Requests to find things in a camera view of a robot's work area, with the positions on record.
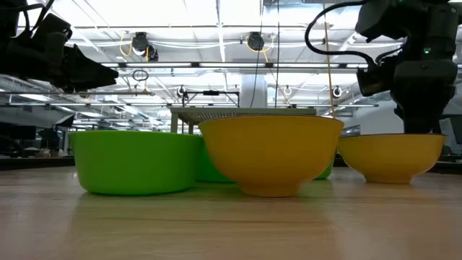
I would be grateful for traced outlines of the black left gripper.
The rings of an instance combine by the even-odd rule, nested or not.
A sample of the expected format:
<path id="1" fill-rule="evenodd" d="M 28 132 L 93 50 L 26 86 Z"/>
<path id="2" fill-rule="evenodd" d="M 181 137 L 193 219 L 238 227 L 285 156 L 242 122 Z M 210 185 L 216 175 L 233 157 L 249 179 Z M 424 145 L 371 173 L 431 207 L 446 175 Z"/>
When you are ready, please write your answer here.
<path id="1" fill-rule="evenodd" d="M 19 35 L 23 47 L 19 77 L 39 79 L 55 85 L 77 85 L 94 89 L 114 85 L 118 72 L 87 58 L 77 45 L 67 47 L 67 32 Z"/>

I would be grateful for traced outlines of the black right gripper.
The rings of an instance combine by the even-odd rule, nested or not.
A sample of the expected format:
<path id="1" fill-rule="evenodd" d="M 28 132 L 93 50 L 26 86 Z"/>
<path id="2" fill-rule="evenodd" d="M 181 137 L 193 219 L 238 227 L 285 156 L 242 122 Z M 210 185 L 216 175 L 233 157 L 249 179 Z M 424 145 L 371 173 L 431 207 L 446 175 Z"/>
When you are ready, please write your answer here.
<path id="1" fill-rule="evenodd" d="M 404 121 L 405 133 L 426 134 L 438 123 L 452 99 L 458 73 L 455 52 L 455 35 L 406 36 L 402 51 L 394 56 L 391 86 L 393 111 Z"/>

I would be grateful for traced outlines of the yellow patterned mini bowl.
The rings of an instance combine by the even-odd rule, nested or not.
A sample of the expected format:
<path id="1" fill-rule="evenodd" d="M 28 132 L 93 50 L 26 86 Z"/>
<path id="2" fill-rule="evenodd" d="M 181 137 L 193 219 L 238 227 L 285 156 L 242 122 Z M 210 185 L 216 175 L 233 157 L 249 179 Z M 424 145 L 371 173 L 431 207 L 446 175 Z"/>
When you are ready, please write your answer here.
<path id="1" fill-rule="evenodd" d="M 344 162 L 372 183 L 409 184 L 438 161 L 443 134 L 366 134 L 339 139 Z"/>
<path id="2" fill-rule="evenodd" d="M 200 123 L 215 168 L 247 195 L 295 196 L 334 158 L 344 124 L 322 116 L 263 115 Z"/>

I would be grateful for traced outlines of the green plastic mini bowl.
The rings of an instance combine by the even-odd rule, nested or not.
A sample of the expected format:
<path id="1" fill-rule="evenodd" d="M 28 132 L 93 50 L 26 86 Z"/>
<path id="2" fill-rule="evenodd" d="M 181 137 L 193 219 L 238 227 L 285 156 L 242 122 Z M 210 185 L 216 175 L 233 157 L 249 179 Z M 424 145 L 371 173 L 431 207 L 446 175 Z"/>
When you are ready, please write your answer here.
<path id="1" fill-rule="evenodd" d="M 330 174 L 331 174 L 331 171 L 332 171 L 332 168 L 333 168 L 333 165 L 334 165 L 334 161 L 335 161 L 335 159 L 333 159 L 333 160 L 328 164 L 328 167 L 327 167 L 319 176 L 317 176 L 315 179 L 316 179 L 316 180 L 324 180 L 324 179 L 327 179 L 327 177 L 329 177 Z"/>
<path id="2" fill-rule="evenodd" d="M 205 142 L 202 142 L 199 150 L 199 169 L 196 174 L 196 180 L 210 183 L 232 183 L 232 180 L 215 168 Z"/>
<path id="3" fill-rule="evenodd" d="M 154 131 L 70 134 L 80 186 L 94 194 L 143 196 L 186 190 L 201 169 L 200 136 Z"/>

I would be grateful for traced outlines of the dark desk monitor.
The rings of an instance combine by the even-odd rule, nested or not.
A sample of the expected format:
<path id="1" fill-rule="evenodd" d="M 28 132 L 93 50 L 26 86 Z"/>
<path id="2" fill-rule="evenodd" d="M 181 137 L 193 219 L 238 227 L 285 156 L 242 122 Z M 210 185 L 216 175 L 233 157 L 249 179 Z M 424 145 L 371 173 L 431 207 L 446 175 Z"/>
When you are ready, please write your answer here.
<path id="1" fill-rule="evenodd" d="M 23 126 L 0 122 L 0 142 L 14 140 L 32 140 L 36 138 L 35 126 Z"/>

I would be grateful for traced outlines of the pale green perforated metal shelf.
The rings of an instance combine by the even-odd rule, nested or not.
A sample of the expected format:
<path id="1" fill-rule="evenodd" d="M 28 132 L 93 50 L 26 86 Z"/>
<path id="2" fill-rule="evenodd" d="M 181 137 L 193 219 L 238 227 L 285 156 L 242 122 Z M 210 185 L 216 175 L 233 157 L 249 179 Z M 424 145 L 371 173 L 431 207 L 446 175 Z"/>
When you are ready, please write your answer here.
<path id="1" fill-rule="evenodd" d="M 195 108 L 195 107 L 171 107 L 170 133 L 177 133 L 178 123 L 181 120 L 188 127 L 188 134 L 193 133 L 194 126 L 203 121 L 217 118 L 229 118 L 235 116 L 253 115 L 304 115 L 314 116 L 314 108 Z"/>

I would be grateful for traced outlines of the thin black metal bracket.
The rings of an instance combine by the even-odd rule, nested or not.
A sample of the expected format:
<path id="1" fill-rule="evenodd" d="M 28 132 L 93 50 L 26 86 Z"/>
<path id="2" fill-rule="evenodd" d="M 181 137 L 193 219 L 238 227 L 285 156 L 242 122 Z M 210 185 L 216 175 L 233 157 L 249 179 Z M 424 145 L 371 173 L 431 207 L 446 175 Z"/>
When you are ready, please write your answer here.
<path id="1" fill-rule="evenodd" d="M 197 96 L 209 96 L 215 97 L 224 95 L 228 100 L 237 108 L 240 107 L 240 93 L 239 92 L 230 92 L 230 91 L 219 91 L 219 90 L 203 90 L 203 91 L 184 91 L 181 95 L 181 106 L 186 107 L 191 104 L 191 101 Z M 233 100 L 230 96 L 236 95 L 237 100 Z"/>

